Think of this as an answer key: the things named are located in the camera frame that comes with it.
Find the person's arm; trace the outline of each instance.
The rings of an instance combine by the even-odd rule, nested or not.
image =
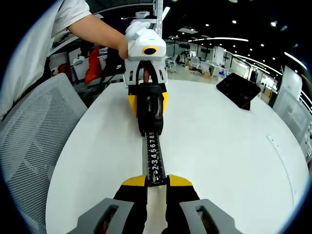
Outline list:
[[[128,57],[124,35],[93,15],[74,22],[68,29],[81,39],[118,50],[122,59]]]

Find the office desk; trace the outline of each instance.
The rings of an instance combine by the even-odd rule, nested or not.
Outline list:
[[[214,85],[170,80],[167,90],[160,136],[166,174],[190,180],[198,196],[231,215],[241,232],[276,233],[309,178],[300,146],[286,124],[257,97],[246,111]],[[47,197],[48,234],[70,231],[81,214],[112,198],[126,179],[142,174],[142,137],[127,92],[122,83],[111,84],[66,142]],[[157,198],[158,192],[149,189],[148,196]],[[154,204],[148,212],[159,207]]]
[[[211,77],[213,78],[214,75],[215,75],[215,71],[216,69],[218,69],[219,71],[220,70],[224,70],[224,71],[228,71],[228,69],[224,68],[224,67],[221,67],[221,66],[218,66],[218,65],[215,65],[213,63],[210,63],[210,62],[201,62],[202,66],[203,66],[203,70],[205,71],[209,71],[209,67],[212,66],[214,69],[213,69],[213,72],[211,74]]]

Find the red bag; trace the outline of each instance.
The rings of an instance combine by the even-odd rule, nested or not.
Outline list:
[[[101,65],[98,59],[99,46],[94,48],[89,57],[89,69],[86,72],[86,77],[84,79],[85,83],[89,83],[98,78],[98,76],[102,73]]]

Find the black ceiling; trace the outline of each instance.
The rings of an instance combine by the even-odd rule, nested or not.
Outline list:
[[[87,0],[92,13],[114,7],[101,14],[106,18],[120,19],[131,17],[138,10],[148,10],[153,14],[152,0]],[[297,70],[300,75],[310,79],[310,74],[298,63],[284,55],[288,52],[311,67],[310,51],[310,10],[303,0],[164,0],[163,7],[171,9],[163,22],[163,38],[178,35],[178,40],[188,41],[191,37],[232,37],[248,39],[249,42],[234,40],[201,40],[192,43],[203,43],[213,47],[222,44],[230,52],[248,56],[280,71],[287,65]],[[277,21],[277,27],[271,27],[271,21]],[[182,27],[193,27],[198,33],[184,35],[178,30]]]

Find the white t-shirt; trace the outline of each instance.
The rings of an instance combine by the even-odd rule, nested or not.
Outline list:
[[[13,103],[43,74],[50,38],[91,14],[84,0],[58,0],[30,28],[17,46],[0,90],[0,121]]]

